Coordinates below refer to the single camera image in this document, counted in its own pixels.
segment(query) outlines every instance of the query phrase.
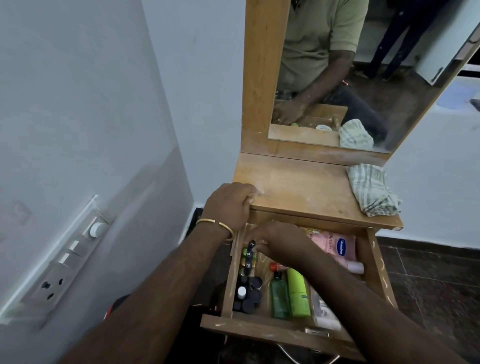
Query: person's leg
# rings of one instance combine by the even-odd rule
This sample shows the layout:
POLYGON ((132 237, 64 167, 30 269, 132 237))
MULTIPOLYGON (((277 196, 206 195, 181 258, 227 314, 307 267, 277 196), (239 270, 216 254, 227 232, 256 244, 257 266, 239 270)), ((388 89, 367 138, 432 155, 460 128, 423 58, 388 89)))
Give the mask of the person's leg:
POLYGON ((367 133, 373 138, 375 144, 385 140, 387 129, 380 117, 349 87, 345 85, 338 86, 322 100, 322 103, 346 106, 348 110, 343 118, 342 125, 352 119, 359 119, 367 133))
POLYGON ((448 0, 425 1, 422 7, 416 9, 410 29, 405 35, 400 49, 382 74, 384 80, 388 80, 392 77, 393 73, 408 57, 410 52, 417 45, 421 36, 427 31, 429 26, 432 25, 438 13, 447 2, 448 0))
POLYGON ((411 16, 409 9, 406 9, 405 7, 399 8, 395 13, 390 25, 388 26, 382 41, 378 45, 372 61, 363 70, 363 74, 365 76, 368 78, 374 78, 377 75, 385 56, 395 44, 397 39, 405 31, 405 29, 407 29, 407 27, 410 25, 410 21, 411 16))

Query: white bottle cap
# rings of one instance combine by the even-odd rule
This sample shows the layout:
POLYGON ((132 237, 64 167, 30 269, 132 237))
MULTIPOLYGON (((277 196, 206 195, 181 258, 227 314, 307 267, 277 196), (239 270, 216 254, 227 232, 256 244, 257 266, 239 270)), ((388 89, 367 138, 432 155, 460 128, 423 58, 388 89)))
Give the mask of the white bottle cap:
POLYGON ((237 297, 239 298, 239 300, 243 300, 246 295, 247 295, 247 289, 243 286, 240 286, 239 289, 237 290, 237 297))
POLYGON ((350 273, 353 274, 363 274, 365 272, 363 263, 352 262, 351 260, 347 260, 347 269, 350 273))

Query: towel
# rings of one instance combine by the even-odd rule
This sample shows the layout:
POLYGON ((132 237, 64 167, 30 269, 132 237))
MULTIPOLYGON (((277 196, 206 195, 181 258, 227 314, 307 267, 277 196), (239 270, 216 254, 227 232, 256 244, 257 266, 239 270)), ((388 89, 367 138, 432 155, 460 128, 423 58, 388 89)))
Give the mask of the towel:
POLYGON ((369 216, 396 215, 402 200, 386 186, 386 172, 372 164, 347 167, 350 187, 362 212, 369 216))
POLYGON ((373 148, 373 138, 358 119, 352 119, 343 124, 338 133, 340 135, 340 146, 343 148, 366 150, 373 148))

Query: gold bangle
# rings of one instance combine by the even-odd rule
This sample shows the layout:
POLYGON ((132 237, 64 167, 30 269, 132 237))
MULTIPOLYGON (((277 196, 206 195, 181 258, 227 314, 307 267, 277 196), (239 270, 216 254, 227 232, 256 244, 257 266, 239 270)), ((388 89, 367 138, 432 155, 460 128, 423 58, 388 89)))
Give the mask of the gold bangle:
MULTIPOLYGON (((196 224, 195 225, 198 225, 199 222, 212 222, 212 223, 216 223, 215 220, 212 220, 211 218, 200 218, 197 220, 196 224)), ((232 234, 232 237, 230 239, 226 239, 225 241, 226 242, 232 242, 233 241, 233 238, 235 238, 235 233, 233 232, 233 230, 231 228, 229 228, 227 225, 225 225, 223 222, 218 222, 218 224, 222 227, 224 227, 225 229, 227 229, 230 234, 232 234)))

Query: wooden drawer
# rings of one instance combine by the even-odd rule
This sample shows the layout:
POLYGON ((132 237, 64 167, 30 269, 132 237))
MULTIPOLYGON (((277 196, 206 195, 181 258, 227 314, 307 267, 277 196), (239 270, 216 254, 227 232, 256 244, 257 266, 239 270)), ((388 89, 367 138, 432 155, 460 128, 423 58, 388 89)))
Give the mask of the wooden drawer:
POLYGON ((261 277, 264 281, 261 289, 264 298, 261 305, 252 315, 232 311, 233 301, 236 295, 241 250, 243 247, 246 247, 248 243, 245 241, 245 233, 256 225, 271 220, 289 222, 302 227, 355 235, 357 237, 357 260, 365 266, 365 273, 361 276, 361 279, 365 281, 370 289, 396 307, 395 297, 385 270, 382 254, 380 253, 372 228, 251 210, 248 224, 237 234, 233 242, 232 260, 223 300, 222 315, 221 317, 204 315, 201 326, 226 335, 298 345, 324 353, 337 354, 353 360, 364 360, 345 329, 332 331, 317 328, 311 317, 293 318, 291 321, 271 318, 269 282, 273 278, 273 273, 269 270, 270 259, 264 255, 259 254, 255 267, 255 275, 261 277), (307 333, 306 328, 314 329, 316 333, 307 333))

